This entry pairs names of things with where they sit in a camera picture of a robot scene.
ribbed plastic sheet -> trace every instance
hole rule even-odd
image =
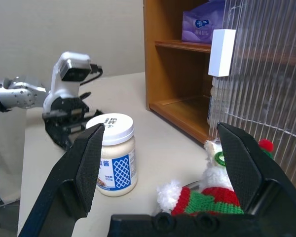
[[[218,121],[274,143],[296,187],[296,0],[226,0],[223,29],[236,29],[228,77],[213,78],[210,138]]]

black cable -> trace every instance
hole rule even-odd
[[[85,85],[85,84],[87,84],[87,83],[89,83],[89,82],[92,82],[92,81],[98,79],[100,76],[102,76],[102,74],[103,74],[103,69],[101,68],[101,66],[97,66],[97,72],[98,72],[99,74],[97,74],[94,78],[91,78],[91,79],[89,79],[89,80],[86,80],[86,81],[80,83],[80,86],[81,86],[81,85]]]

plush toy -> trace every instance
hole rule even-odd
[[[271,142],[262,140],[259,145],[271,156],[273,151]],[[214,215],[243,214],[227,174],[220,142],[207,141],[204,148],[208,153],[208,163],[198,191],[182,187],[175,180],[158,188],[157,201],[162,211],[172,215],[183,213],[195,215],[198,212]]]

tissue box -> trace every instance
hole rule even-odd
[[[211,0],[183,13],[182,41],[212,43],[213,31],[222,28],[225,0]]]

white table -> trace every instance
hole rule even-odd
[[[102,78],[80,89],[80,93],[87,91],[92,92],[85,100],[91,110],[127,114],[135,123],[136,187],[121,197],[107,197],[96,190],[88,217],[76,223],[73,233],[73,237],[106,237],[112,214],[152,214],[157,206],[157,186],[172,179],[184,185],[199,180],[206,167],[206,152],[146,110],[144,73]],[[27,113],[19,231],[51,168],[63,154],[45,132],[41,113],[42,109]]]

